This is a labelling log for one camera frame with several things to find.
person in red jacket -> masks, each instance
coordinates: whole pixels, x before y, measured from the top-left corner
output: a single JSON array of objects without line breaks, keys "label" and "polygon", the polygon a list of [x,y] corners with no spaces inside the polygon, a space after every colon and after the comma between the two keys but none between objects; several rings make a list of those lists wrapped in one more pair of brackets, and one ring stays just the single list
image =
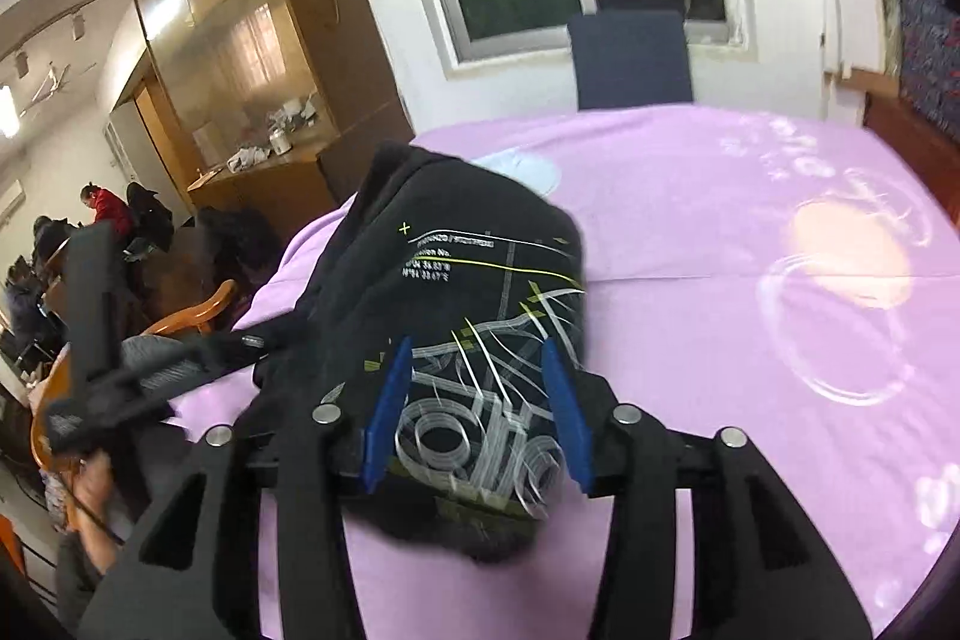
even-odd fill
[{"label": "person in red jacket", "polygon": [[95,210],[97,215],[93,218],[93,223],[99,220],[109,220],[113,224],[113,232],[117,239],[117,244],[127,244],[127,240],[133,232],[133,215],[130,207],[120,199],[116,194],[112,194],[106,188],[89,183],[83,186],[80,191],[80,201],[83,201],[91,210]]}]

yellow line graphic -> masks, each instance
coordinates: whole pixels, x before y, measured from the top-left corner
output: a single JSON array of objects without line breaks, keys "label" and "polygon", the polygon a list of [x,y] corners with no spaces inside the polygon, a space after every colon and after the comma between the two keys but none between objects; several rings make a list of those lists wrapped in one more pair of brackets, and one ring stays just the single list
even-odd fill
[{"label": "yellow line graphic", "polygon": [[443,261],[447,263],[470,263],[472,266],[491,266],[494,269],[504,269],[508,272],[525,272],[526,274],[545,274],[550,277],[559,277],[560,280],[565,280],[570,283],[570,285],[577,287],[577,290],[583,290],[583,286],[578,283],[573,277],[568,277],[566,275],[560,274],[558,272],[548,272],[545,269],[521,269],[517,266],[506,266],[504,263],[491,263],[489,261],[472,261],[467,258],[449,258],[448,256],[414,256],[413,261]]}]

chair backrest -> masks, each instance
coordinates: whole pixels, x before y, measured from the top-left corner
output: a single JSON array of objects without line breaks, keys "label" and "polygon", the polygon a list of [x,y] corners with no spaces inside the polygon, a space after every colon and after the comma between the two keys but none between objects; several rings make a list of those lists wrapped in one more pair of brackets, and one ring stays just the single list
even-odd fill
[{"label": "chair backrest", "polygon": [[[237,294],[237,282],[227,280],[219,287],[216,293],[205,302],[186,310],[181,310],[165,319],[157,321],[144,333],[165,336],[184,332],[185,330],[198,330],[200,333],[210,333],[210,322],[216,316],[219,316]],[[69,475],[72,471],[72,459],[66,459],[63,463],[54,462],[50,453],[49,443],[47,442],[46,429],[44,424],[43,412],[50,401],[61,399],[70,392],[70,346],[67,345],[61,350],[61,354],[56,357],[53,368],[47,377],[46,386],[37,403],[37,409],[34,410],[34,422],[30,427],[30,449],[34,455],[34,461],[41,469],[47,472],[61,472]]]},{"label": "chair backrest", "polygon": [[672,10],[610,10],[568,23],[577,106],[625,109],[693,101],[683,18]]},{"label": "chair backrest", "polygon": [[13,562],[13,566],[21,571],[21,573],[26,575],[27,569],[23,563],[23,552],[20,548],[20,538],[16,536],[16,532],[13,531],[13,524],[5,515],[0,515],[0,545],[7,549],[7,553],[10,554],[10,559]]},{"label": "chair backrest", "polygon": [[52,399],[60,399],[70,392],[70,346],[67,345],[59,352],[50,374],[44,381],[43,395],[37,408],[34,410],[34,422],[30,426],[30,450],[34,461],[41,469],[47,472],[56,472],[61,464],[54,465],[47,442],[46,429],[43,426],[43,413]]}]

track light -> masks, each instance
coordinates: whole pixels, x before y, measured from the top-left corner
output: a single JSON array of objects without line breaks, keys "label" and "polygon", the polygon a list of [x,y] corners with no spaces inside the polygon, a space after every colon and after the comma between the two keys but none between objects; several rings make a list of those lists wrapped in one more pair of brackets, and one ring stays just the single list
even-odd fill
[{"label": "track light", "polygon": [[21,49],[21,51],[16,54],[16,75],[20,79],[23,79],[29,73],[30,64],[27,63],[27,53]]}]

metal screw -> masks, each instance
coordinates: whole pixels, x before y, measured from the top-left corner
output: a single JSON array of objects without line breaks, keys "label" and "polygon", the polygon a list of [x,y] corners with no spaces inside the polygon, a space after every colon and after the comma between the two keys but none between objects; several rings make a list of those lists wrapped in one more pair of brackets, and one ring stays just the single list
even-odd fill
[{"label": "metal screw", "polygon": [[206,441],[214,448],[226,445],[227,442],[230,442],[232,439],[233,429],[230,429],[229,426],[214,426],[213,429],[210,429],[210,431],[206,433]]},{"label": "metal screw", "polygon": [[613,420],[617,423],[622,423],[626,425],[640,423],[640,418],[643,417],[643,413],[640,413],[640,408],[636,405],[617,405],[616,408],[613,408]]},{"label": "metal screw", "polygon": [[720,432],[720,439],[728,448],[742,448],[747,444],[747,435],[743,429],[737,429],[736,426],[728,426]]},{"label": "metal screw", "polygon": [[317,405],[313,408],[312,417],[317,423],[336,423],[340,419],[340,408],[337,405]]}]

